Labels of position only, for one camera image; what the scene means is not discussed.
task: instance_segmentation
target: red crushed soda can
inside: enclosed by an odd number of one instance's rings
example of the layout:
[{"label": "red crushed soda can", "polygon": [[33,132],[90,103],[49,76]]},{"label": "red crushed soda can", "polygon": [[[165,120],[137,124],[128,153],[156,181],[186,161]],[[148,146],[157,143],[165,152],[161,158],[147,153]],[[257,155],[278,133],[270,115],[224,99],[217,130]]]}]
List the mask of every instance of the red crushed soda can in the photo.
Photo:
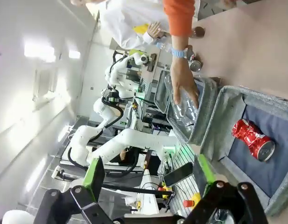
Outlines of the red crushed soda can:
[{"label": "red crushed soda can", "polygon": [[267,161],[274,153],[275,143],[252,122],[240,119],[232,128],[232,135],[247,144],[250,153],[259,161]]}]

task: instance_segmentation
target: white lab coat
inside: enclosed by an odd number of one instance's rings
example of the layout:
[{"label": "white lab coat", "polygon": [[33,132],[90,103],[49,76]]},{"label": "white lab coat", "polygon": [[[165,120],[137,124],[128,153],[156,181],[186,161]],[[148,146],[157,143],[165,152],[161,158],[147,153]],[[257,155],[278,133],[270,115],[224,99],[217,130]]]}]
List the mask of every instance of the white lab coat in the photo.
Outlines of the white lab coat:
[{"label": "white lab coat", "polygon": [[[194,21],[197,21],[200,0],[195,1]],[[123,49],[138,49],[148,43],[133,28],[159,21],[161,29],[169,32],[162,0],[108,0],[100,3],[100,21]]]}]

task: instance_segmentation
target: person in white coat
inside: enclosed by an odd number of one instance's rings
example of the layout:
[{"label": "person in white coat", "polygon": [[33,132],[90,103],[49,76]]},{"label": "person in white coat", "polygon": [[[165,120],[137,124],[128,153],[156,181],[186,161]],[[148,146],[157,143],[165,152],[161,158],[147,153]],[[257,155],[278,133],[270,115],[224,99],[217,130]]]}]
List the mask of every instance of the person in white coat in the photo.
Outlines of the person in white coat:
[{"label": "person in white coat", "polygon": [[[103,29],[123,49],[139,49],[169,32],[162,0],[71,0],[74,5],[98,3]],[[195,1],[193,22],[198,20],[200,1]]]}]

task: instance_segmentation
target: white wall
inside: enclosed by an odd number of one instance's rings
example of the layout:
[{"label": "white wall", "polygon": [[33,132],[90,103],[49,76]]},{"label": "white wall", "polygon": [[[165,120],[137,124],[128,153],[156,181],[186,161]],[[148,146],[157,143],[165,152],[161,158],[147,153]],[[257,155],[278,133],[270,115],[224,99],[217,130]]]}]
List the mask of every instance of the white wall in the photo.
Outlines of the white wall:
[{"label": "white wall", "polygon": [[78,114],[89,117],[93,104],[101,96],[101,90],[106,88],[107,82],[104,72],[113,63],[113,50],[109,49],[112,37],[101,28],[96,27],[89,53]]},{"label": "white wall", "polygon": [[[87,9],[70,0],[0,0],[0,215],[14,208],[31,171],[43,155],[58,149],[58,133],[75,119],[94,24]],[[56,62],[25,57],[27,42],[53,47]],[[79,51],[81,58],[70,59],[70,49]],[[36,107],[34,75],[44,66],[57,71],[57,95]]]}]

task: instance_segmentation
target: yellow cloth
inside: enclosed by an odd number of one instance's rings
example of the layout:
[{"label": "yellow cloth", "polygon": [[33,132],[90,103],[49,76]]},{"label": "yellow cloth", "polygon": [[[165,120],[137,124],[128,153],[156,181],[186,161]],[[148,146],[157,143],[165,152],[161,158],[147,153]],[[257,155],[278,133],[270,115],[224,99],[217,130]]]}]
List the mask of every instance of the yellow cloth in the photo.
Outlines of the yellow cloth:
[{"label": "yellow cloth", "polygon": [[144,24],[144,25],[134,27],[133,30],[134,30],[137,34],[144,34],[144,33],[146,33],[146,31],[147,31],[147,29],[148,29],[148,26],[149,26],[149,24],[146,23],[146,24]]}]

